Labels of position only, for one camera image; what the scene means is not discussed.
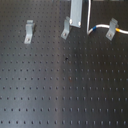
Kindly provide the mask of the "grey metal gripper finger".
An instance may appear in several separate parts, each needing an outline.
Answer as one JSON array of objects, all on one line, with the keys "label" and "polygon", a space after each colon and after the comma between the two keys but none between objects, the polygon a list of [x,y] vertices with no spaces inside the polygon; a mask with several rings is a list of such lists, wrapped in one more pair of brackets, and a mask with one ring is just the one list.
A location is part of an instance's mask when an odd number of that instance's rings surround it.
[{"label": "grey metal gripper finger", "polygon": [[81,27],[82,0],[71,0],[70,25]]}]

